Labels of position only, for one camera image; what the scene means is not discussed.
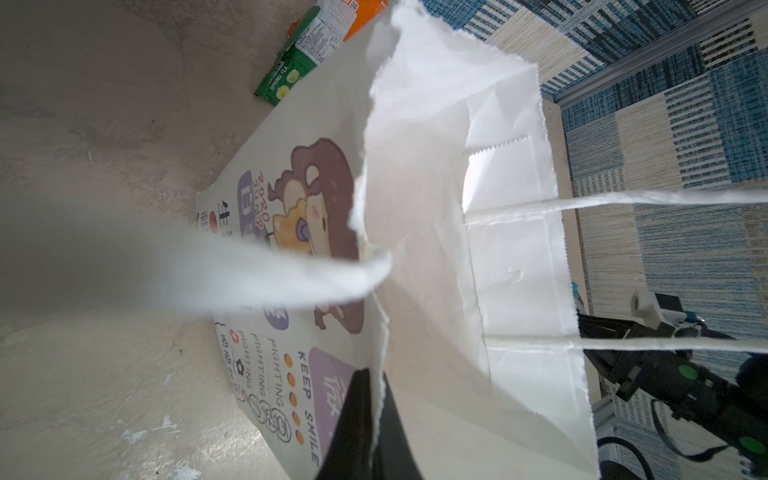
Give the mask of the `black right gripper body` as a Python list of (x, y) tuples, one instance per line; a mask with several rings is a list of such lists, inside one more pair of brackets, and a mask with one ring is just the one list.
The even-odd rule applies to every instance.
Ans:
[[(666, 323), (647, 327), (635, 321), (581, 313), (578, 314), (578, 324), (581, 338), (588, 340), (671, 338), (674, 331), (673, 327)], [(629, 401), (650, 378), (659, 358), (666, 354), (666, 351), (588, 349), (585, 354), (602, 377), (618, 386), (618, 397)]]

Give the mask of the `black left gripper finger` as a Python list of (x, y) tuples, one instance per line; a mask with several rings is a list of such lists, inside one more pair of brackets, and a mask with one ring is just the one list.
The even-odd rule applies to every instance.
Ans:
[(356, 371), (318, 479), (394, 480), (422, 477), (389, 387), (383, 426), (374, 431), (370, 372)]

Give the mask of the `white paper bag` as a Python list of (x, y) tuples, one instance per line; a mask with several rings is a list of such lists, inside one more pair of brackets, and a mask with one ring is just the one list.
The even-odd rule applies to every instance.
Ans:
[(538, 69), (396, 3), (1, 5), (1, 475), (311, 479), (358, 369), (426, 479), (594, 479)]

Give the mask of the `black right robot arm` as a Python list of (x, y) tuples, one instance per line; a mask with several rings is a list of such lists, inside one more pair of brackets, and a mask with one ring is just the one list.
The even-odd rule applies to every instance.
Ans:
[[(662, 442), (696, 463), (733, 447), (750, 462), (751, 473), (767, 477), (767, 356), (752, 353), (731, 383), (691, 361), (690, 349), (620, 351), (591, 349), (587, 358), (628, 401), (637, 391), (651, 396), (651, 417)], [(693, 422), (724, 441), (697, 454), (683, 453), (667, 435), (656, 406), (672, 417)]]

